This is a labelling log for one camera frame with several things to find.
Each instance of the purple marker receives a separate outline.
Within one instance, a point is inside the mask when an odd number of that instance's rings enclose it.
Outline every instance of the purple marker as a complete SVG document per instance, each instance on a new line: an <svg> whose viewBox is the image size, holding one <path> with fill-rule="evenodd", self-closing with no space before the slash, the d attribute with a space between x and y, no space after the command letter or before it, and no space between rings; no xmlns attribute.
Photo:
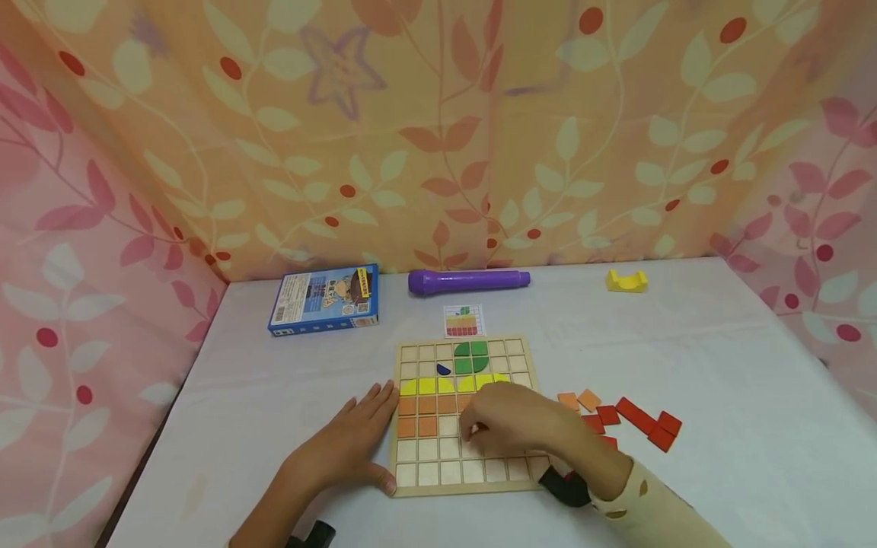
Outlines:
<svg viewBox="0 0 877 548"><path fill-rule="evenodd" d="M414 295L524 288L528 285L530 285L530 273L521 270L474 270L470 272L412 270L408 274L408 290Z"/></svg>

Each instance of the sleeve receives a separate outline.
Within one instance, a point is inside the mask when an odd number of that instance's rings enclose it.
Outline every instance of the sleeve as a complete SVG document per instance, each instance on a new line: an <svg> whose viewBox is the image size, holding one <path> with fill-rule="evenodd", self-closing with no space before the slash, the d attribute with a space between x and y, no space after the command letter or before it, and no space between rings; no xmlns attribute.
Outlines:
<svg viewBox="0 0 877 548"><path fill-rule="evenodd" d="M591 495L594 507L618 536L636 548L730 547L687 502L633 461L624 491L614 501Z"/></svg>

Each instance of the yellow card stand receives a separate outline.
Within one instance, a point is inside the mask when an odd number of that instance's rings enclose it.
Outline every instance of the yellow card stand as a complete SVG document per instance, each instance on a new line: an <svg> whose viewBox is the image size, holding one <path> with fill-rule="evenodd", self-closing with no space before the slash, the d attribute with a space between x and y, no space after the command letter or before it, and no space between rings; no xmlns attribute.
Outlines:
<svg viewBox="0 0 877 548"><path fill-rule="evenodd" d="M630 276L619 276L615 268L610 269L606 274L606 289L609 291L621 291L623 293L642 293L649 287L649 280L645 277L645 272L637 271L636 274Z"/></svg>

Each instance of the white tablecloth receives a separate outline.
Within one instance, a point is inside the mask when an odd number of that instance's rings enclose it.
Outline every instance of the white tablecloth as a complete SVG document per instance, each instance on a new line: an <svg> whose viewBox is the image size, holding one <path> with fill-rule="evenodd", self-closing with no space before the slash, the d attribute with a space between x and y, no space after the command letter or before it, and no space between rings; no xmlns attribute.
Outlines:
<svg viewBox="0 0 877 548"><path fill-rule="evenodd" d="M442 306L481 303L488 334L522 333L543 392L591 388L679 417L670 453L629 423L619 447L735 546L874 546L877 431L718 259L644 269L644 294L610 293L610 266L532 268L529 288L417 298L380 278L380 325L272 338L276 281L234 283L110 542L221 546L297 445L351 395L393 372L396 344L441 338ZM386 441L376 457L386 463ZM318 501L332 548L616 546L592 509L544 491L390 500L360 489Z"/></svg>

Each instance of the blue box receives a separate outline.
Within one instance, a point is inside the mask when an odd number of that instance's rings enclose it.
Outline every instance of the blue box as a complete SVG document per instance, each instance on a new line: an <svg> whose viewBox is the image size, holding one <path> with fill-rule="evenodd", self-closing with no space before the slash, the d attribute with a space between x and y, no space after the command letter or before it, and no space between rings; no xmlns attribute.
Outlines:
<svg viewBox="0 0 877 548"><path fill-rule="evenodd" d="M280 280L268 330L275 337L378 324L378 266L312 270Z"/></svg>

